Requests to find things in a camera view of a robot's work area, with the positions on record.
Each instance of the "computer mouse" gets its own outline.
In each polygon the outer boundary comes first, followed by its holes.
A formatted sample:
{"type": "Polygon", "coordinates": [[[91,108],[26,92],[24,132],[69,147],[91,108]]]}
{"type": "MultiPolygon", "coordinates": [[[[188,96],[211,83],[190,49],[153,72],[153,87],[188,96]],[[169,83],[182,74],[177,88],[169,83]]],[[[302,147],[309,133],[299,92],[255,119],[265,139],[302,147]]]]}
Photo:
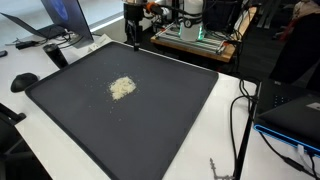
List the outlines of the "computer mouse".
{"type": "Polygon", "coordinates": [[[38,81],[38,77],[32,73],[18,75],[11,84],[11,92],[21,92],[38,81]]]}

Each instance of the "computer monitor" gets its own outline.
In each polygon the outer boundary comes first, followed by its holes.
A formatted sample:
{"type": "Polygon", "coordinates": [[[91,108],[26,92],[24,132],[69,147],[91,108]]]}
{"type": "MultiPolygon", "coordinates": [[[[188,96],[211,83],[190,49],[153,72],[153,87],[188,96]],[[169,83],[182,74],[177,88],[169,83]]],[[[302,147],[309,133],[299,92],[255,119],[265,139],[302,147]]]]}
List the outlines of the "computer monitor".
{"type": "Polygon", "coordinates": [[[203,26],[207,30],[232,34],[244,0],[205,0],[203,26]]]}
{"type": "Polygon", "coordinates": [[[78,0],[41,0],[55,25],[93,41],[78,0]]]}

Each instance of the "blue light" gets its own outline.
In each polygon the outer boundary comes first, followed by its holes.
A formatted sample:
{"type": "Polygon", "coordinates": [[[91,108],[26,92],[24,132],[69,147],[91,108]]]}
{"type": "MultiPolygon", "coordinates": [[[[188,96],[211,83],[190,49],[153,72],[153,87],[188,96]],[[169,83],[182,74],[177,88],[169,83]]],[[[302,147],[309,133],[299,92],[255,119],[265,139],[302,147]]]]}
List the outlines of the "blue light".
{"type": "Polygon", "coordinates": [[[279,140],[279,141],[281,141],[281,142],[284,142],[284,143],[286,143],[286,144],[288,144],[288,145],[290,145],[290,146],[293,146],[293,147],[295,147],[295,148],[297,148],[297,145],[291,144],[291,143],[289,143],[289,142],[287,142],[287,141],[285,141],[285,140],[283,140],[283,139],[279,139],[279,138],[277,138],[277,137],[275,137],[275,136],[273,136],[273,135],[271,135],[271,134],[268,134],[268,133],[266,133],[266,132],[264,132],[264,131],[262,131],[262,130],[259,130],[258,128],[266,129],[267,131],[272,132],[272,133],[274,133],[274,134],[277,134],[277,135],[279,135],[279,136],[281,136],[281,137],[284,137],[285,139],[289,139],[289,140],[291,140],[291,141],[293,141],[293,142],[296,142],[297,144],[300,144],[300,145],[302,145],[302,146],[304,146],[304,147],[308,147],[308,148],[310,148],[310,149],[313,149],[314,151],[317,152],[317,154],[315,154],[315,156],[320,157],[320,156],[319,156],[320,150],[317,149],[317,148],[315,148],[315,147],[312,147],[312,146],[310,146],[310,145],[307,145],[307,144],[305,144],[305,143],[303,143],[303,142],[300,142],[300,141],[298,141],[298,140],[295,140],[295,139],[293,139],[293,138],[290,138],[290,137],[288,137],[288,136],[286,136],[286,135],[283,135],[283,134],[281,134],[281,133],[278,133],[278,132],[273,131],[273,130],[271,130],[271,129],[269,129],[269,128],[263,127],[263,126],[261,126],[261,125],[255,125],[255,126],[253,126],[253,128],[254,128],[256,131],[258,131],[258,132],[261,132],[261,133],[266,134],[266,135],[268,135],[268,136],[270,136],[270,137],[273,137],[273,138],[275,138],[275,139],[277,139],[277,140],[279,140]]]}

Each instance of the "beige powder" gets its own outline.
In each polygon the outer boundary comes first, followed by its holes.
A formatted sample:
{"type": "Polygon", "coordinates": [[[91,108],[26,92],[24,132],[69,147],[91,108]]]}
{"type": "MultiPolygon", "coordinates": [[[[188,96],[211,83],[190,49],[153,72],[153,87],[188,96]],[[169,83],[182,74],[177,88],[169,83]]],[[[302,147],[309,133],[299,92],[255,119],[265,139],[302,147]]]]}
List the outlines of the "beige powder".
{"type": "Polygon", "coordinates": [[[109,89],[113,100],[117,101],[132,93],[136,89],[136,84],[128,76],[126,76],[111,83],[109,89]]]}

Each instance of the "electronic equipment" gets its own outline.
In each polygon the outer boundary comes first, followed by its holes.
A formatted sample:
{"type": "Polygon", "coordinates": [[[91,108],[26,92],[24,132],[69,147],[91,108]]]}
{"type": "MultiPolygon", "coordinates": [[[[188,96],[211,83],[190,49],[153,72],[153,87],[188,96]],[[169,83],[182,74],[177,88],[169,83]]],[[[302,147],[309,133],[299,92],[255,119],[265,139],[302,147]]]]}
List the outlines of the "electronic equipment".
{"type": "Polygon", "coordinates": [[[204,28],[232,34],[242,10],[243,0],[205,0],[204,28]]]}
{"type": "Polygon", "coordinates": [[[17,25],[21,26],[22,28],[24,28],[25,30],[29,31],[30,33],[46,38],[46,39],[52,39],[55,38],[57,36],[61,36],[61,35],[65,35],[66,32],[64,30],[64,28],[57,26],[55,24],[46,26],[44,28],[41,29],[34,29],[32,26],[30,26],[29,24],[27,24],[26,22],[22,21],[21,19],[15,17],[15,16],[11,16],[5,13],[0,13],[3,16],[5,16],[6,18],[10,19],[12,22],[16,23],[17,25]]]}
{"type": "Polygon", "coordinates": [[[17,75],[11,84],[11,92],[21,92],[24,91],[27,87],[38,82],[38,77],[32,73],[24,73],[17,75]]]}
{"type": "Polygon", "coordinates": [[[320,155],[320,143],[314,144],[320,138],[311,138],[316,135],[306,136],[320,125],[315,122],[315,118],[320,119],[320,111],[308,107],[320,102],[319,92],[264,79],[258,96],[254,113],[255,130],[294,147],[298,144],[306,150],[309,147],[309,151],[320,155]]]}
{"type": "Polygon", "coordinates": [[[33,47],[37,44],[36,41],[25,41],[25,42],[18,42],[16,43],[16,48],[21,50],[21,49],[25,49],[25,48],[28,48],[28,47],[33,47]]]}
{"type": "Polygon", "coordinates": [[[6,50],[0,51],[0,57],[4,57],[8,54],[6,50]]]}
{"type": "Polygon", "coordinates": [[[55,25],[64,27],[93,42],[87,21],[78,0],[41,0],[55,25]]]}
{"type": "Polygon", "coordinates": [[[306,95],[257,116],[254,129],[320,156],[320,98],[306,95]]]}
{"type": "Polygon", "coordinates": [[[142,41],[142,26],[139,22],[144,18],[144,11],[152,14],[162,14],[163,10],[155,2],[148,3],[147,0],[123,0],[125,31],[128,39],[133,40],[134,50],[139,50],[142,41]]]}

